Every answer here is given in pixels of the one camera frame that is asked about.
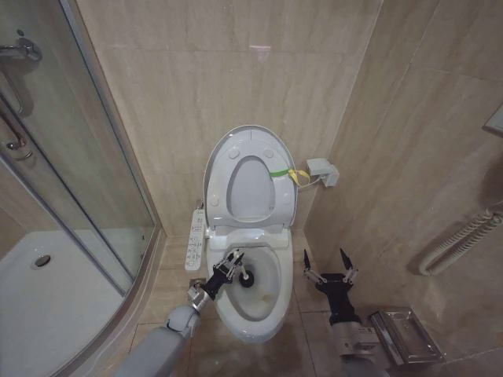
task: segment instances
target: glass panel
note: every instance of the glass panel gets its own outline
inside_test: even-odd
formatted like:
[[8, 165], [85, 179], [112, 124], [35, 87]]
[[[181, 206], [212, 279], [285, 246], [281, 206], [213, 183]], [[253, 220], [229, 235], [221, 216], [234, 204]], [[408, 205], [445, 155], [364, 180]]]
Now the glass panel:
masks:
[[122, 300], [0, 160], [0, 375], [52, 375]]
[[[112, 253], [107, 243], [103, 241], [96, 229], [90, 223], [70, 192], [55, 174], [52, 167], [43, 158], [42, 153], [25, 134], [15, 135], [17, 129], [11, 128], [15, 119], [6, 112], [5, 105], [0, 97], [0, 142], [2, 143], [2, 158], [9, 167], [16, 171], [31, 187], [37, 188], [40, 196], [64, 223], [65, 228], [79, 239], [81, 244], [92, 255], [94, 261], [106, 272], [111, 281], [122, 292], [129, 290], [131, 277], [121, 266], [120, 260]], [[26, 145], [16, 151], [6, 148], [9, 142], [16, 141], [18, 137], [25, 140]], [[14, 196], [16, 190], [6, 186], [6, 191]]]
[[0, 0], [0, 44], [20, 43], [19, 34], [40, 53], [0, 58], [0, 89], [12, 108], [23, 104], [25, 130], [136, 276], [154, 223], [59, 4]]

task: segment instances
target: shower enclosure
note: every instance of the shower enclosure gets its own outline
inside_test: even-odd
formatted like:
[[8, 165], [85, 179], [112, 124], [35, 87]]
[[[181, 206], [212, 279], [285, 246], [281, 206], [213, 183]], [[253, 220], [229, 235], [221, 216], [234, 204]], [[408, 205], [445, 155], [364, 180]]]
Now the shower enclosure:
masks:
[[160, 231], [72, 1], [0, 0], [0, 376], [103, 332]]

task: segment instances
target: shower drain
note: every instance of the shower drain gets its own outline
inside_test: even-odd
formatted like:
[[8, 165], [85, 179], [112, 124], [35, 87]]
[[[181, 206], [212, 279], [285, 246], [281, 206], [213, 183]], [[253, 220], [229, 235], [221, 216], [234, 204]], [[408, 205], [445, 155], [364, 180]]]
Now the shower drain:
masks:
[[33, 266], [36, 269], [41, 269], [43, 266], [47, 265], [50, 262], [50, 255], [41, 255], [38, 258], [35, 259], [33, 262]]

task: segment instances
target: soap dish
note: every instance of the soap dish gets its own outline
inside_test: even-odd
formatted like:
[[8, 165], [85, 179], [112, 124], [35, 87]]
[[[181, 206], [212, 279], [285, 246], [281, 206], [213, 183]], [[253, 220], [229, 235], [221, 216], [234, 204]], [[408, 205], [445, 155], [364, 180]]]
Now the soap dish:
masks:
[[411, 308], [379, 310], [370, 316], [381, 344], [396, 365], [445, 359]]

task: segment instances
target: white toilet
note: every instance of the white toilet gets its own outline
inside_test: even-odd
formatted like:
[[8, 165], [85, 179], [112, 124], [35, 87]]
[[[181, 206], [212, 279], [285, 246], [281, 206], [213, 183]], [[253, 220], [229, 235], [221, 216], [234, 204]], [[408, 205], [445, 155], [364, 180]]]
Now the white toilet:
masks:
[[292, 294], [292, 236], [297, 188], [285, 144], [261, 126], [240, 126], [216, 145], [204, 174], [207, 269], [237, 248], [255, 283], [226, 284], [215, 300], [223, 323], [245, 342], [265, 342], [281, 328]]

